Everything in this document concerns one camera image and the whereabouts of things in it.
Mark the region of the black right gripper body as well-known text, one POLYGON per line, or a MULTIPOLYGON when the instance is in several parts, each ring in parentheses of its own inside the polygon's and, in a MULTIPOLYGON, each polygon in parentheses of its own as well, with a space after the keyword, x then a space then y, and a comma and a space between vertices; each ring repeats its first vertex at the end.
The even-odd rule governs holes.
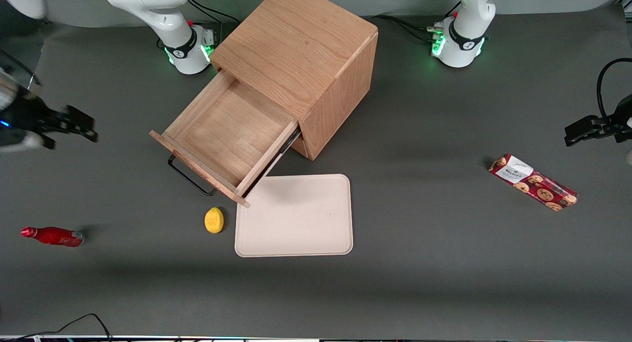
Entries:
POLYGON ((1 70, 0 151, 54 150, 56 141, 47 133, 67 133, 59 111, 1 70))

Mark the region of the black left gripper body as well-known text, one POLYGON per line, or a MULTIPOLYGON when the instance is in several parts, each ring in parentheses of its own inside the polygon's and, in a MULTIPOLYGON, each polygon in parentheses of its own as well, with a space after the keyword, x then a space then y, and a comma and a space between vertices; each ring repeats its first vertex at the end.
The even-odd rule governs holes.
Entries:
POLYGON ((632 95, 621 99, 611 115, 614 124, 616 143, 622 143, 632 139, 632 95))

